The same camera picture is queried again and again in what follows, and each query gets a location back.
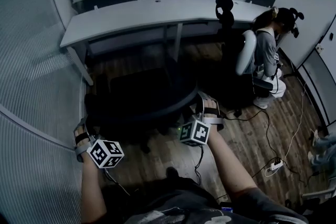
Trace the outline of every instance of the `white chair backrest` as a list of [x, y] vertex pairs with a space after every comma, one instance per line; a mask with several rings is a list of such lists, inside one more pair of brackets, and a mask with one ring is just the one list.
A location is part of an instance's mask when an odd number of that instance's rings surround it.
[[242, 51], [238, 54], [236, 63], [236, 74], [241, 76], [250, 65], [254, 51], [257, 46], [257, 37], [252, 30], [243, 33], [245, 44]]

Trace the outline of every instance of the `black t-shirt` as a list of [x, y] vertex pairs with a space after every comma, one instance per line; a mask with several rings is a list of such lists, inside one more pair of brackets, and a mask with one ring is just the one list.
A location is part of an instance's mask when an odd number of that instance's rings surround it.
[[[125, 224], [308, 223], [305, 217], [276, 204], [258, 188], [241, 195], [233, 204], [233, 209], [233, 212], [220, 210], [214, 199], [202, 192], [177, 189], [152, 201]], [[111, 217], [106, 215], [97, 223], [112, 223]]]

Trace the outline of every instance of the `power strip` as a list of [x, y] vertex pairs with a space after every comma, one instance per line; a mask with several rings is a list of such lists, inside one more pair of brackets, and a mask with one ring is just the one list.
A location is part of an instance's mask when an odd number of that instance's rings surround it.
[[279, 169], [282, 165], [284, 165], [284, 162], [282, 160], [280, 160], [279, 162], [274, 162], [271, 164], [271, 170], [277, 170]]

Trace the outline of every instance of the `person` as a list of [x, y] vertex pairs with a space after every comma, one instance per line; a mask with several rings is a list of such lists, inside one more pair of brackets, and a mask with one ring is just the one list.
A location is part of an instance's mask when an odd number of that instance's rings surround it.
[[[205, 100], [204, 105], [216, 108], [212, 100]], [[78, 146], [87, 142], [88, 139], [80, 141]], [[305, 217], [276, 204], [257, 187], [217, 132], [216, 125], [211, 126], [208, 146], [223, 186], [233, 202], [233, 212], [221, 210], [211, 194], [192, 179], [179, 177], [177, 171], [170, 168], [167, 169], [168, 178], [163, 180], [166, 187], [161, 188], [164, 193], [144, 206], [144, 202], [139, 203], [140, 208], [125, 223], [308, 223]], [[82, 157], [81, 222], [115, 223], [115, 215], [107, 211], [99, 187], [99, 170], [86, 152]]]
[[252, 30], [257, 36], [257, 46], [253, 64], [257, 77], [272, 83], [273, 90], [265, 98], [257, 97], [253, 104], [266, 109], [275, 98], [284, 96], [286, 85], [280, 80], [282, 72], [277, 68], [275, 34], [284, 34], [291, 31], [295, 25], [293, 13], [287, 8], [276, 8], [259, 15], [253, 24]]
[[320, 166], [327, 164], [332, 157], [336, 157], [336, 133], [330, 133], [325, 137], [319, 137], [318, 131], [315, 130], [313, 137], [313, 147], [328, 147], [323, 154], [313, 155], [311, 151], [308, 152], [308, 160], [311, 166]]

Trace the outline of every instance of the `black and white pattern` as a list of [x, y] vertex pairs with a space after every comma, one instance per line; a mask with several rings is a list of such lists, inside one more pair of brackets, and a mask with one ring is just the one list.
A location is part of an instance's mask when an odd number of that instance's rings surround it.
[[91, 150], [90, 155], [97, 162], [98, 165], [101, 165], [107, 156], [102, 147], [98, 143], [96, 143], [94, 148]]
[[117, 145], [112, 141], [104, 141], [104, 145], [107, 147], [111, 154], [121, 154]]
[[200, 122], [197, 122], [194, 134], [194, 140], [198, 140], [205, 143], [208, 132], [209, 128], [207, 126], [201, 124]]
[[111, 156], [110, 159], [104, 164], [104, 167], [115, 167], [120, 159], [121, 157]]
[[189, 124], [185, 124], [185, 125], [182, 126], [180, 140], [189, 139], [191, 137], [192, 125], [193, 125], [192, 123], [189, 123]]
[[193, 141], [185, 141], [183, 143], [186, 144], [186, 145], [188, 145], [188, 146], [199, 146], [198, 143], [193, 142]]

